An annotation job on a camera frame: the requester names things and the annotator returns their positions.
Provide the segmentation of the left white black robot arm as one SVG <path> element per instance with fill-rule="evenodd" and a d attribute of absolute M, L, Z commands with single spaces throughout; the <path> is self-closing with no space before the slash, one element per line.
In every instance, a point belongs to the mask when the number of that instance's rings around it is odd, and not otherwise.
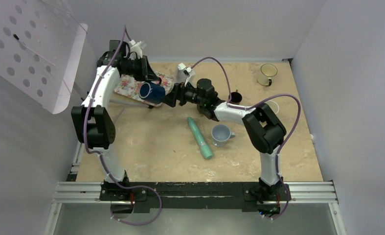
<path fill-rule="evenodd" d="M 131 186 L 125 168 L 113 149 L 116 128 L 107 106 L 122 75 L 136 81 L 161 84 L 147 56 L 143 55 L 144 41 L 111 40 L 109 50 L 96 62 L 96 75 L 91 89 L 80 106 L 74 106 L 71 117 L 79 142 L 89 154 L 96 154 L 102 165 L 105 183 L 114 183 L 112 195 L 118 200 L 130 196 Z"/>

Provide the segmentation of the light green mug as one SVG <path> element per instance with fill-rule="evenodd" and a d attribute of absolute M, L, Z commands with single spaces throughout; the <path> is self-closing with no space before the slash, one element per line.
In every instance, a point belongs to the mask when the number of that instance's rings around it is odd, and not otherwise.
<path fill-rule="evenodd" d="M 269 107 L 272 109 L 272 111 L 277 115 L 280 111 L 280 107 L 277 102 L 274 100 L 268 100 L 266 101 L 266 104 L 269 105 Z"/>

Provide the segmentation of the beige mug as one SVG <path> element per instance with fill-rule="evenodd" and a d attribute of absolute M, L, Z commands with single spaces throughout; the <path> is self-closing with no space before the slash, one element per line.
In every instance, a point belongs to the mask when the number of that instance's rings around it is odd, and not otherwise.
<path fill-rule="evenodd" d="M 260 67 L 260 72 L 261 74 L 257 78 L 257 82 L 264 87 L 270 87 L 272 85 L 272 79 L 278 73 L 278 69 L 273 64 L 263 64 Z"/>

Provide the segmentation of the white upside-down mug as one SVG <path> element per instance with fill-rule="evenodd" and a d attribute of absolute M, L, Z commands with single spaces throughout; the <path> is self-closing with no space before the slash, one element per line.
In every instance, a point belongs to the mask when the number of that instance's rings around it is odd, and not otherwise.
<path fill-rule="evenodd" d="M 211 130 L 212 143 L 216 147 L 223 147 L 229 139 L 236 137 L 236 134 L 224 124 L 215 125 Z"/>

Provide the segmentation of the dark blue mug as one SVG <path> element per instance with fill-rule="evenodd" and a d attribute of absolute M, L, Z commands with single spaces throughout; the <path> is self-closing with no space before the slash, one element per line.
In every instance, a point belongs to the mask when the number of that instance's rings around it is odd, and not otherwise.
<path fill-rule="evenodd" d="M 139 89 L 139 97 L 153 104 L 160 104 L 166 95 L 164 87 L 151 82 L 144 82 Z"/>

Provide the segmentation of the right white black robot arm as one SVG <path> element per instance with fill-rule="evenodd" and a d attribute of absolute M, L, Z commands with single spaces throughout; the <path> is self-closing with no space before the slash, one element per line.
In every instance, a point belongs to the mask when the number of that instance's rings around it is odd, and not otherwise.
<path fill-rule="evenodd" d="M 188 102 L 196 104 L 198 112 L 210 120 L 228 121 L 245 127 L 253 147 L 260 153 L 259 192 L 265 199 L 276 196 L 283 185 L 279 148 L 287 131 L 270 106 L 229 106 L 226 101 L 218 98 L 211 80 L 207 78 L 198 80 L 196 87 L 176 83 L 163 98 L 163 103 L 170 107 Z"/>

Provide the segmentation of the brown striped mug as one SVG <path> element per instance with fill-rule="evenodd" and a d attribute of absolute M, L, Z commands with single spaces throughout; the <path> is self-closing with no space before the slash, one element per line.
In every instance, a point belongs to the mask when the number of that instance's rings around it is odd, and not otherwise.
<path fill-rule="evenodd" d="M 232 93 L 230 94 L 230 96 L 231 96 L 231 99 L 230 99 L 230 103 L 231 103 L 231 104 L 239 105 L 239 104 L 242 102 L 242 100 L 243 100 L 243 97 L 242 97 L 242 95 L 238 92 L 238 90 L 232 92 Z"/>

